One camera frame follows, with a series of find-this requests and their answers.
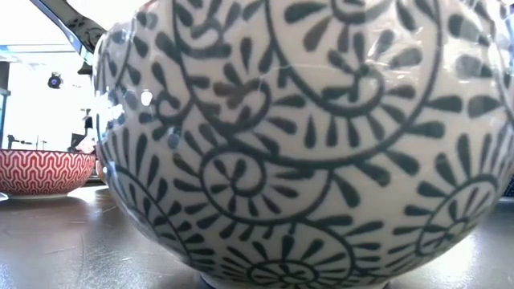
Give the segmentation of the red white chevron bowl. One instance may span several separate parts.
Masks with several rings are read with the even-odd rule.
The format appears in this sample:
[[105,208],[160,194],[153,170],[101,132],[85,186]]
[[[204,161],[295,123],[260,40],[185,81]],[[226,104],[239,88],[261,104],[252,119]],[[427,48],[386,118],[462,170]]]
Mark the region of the red white chevron bowl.
[[96,156],[60,151],[0,149],[0,193],[10,198],[55,198],[84,185]]

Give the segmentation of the white bowl grey swirl pattern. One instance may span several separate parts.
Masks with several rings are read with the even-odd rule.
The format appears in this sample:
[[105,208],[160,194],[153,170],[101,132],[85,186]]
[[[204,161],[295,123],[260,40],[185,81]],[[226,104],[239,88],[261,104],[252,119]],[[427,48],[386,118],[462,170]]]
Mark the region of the white bowl grey swirl pattern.
[[214,289],[382,289],[514,175],[503,0],[150,0],[93,60],[113,198]]

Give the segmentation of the long ceiling light bar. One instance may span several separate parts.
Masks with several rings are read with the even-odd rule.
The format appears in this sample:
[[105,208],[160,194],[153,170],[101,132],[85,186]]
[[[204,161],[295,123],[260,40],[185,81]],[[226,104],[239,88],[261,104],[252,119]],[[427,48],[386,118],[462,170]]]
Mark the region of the long ceiling light bar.
[[72,46],[65,44],[0,44],[0,53],[68,53],[75,52]]

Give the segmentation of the dark table mat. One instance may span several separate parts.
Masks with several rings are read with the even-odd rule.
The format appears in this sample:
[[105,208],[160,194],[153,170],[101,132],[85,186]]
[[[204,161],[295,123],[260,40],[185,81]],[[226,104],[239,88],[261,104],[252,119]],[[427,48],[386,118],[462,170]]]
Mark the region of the dark table mat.
[[[0,289],[210,289],[147,240],[103,186],[67,197],[0,197]],[[514,199],[472,235],[385,289],[514,289]]]

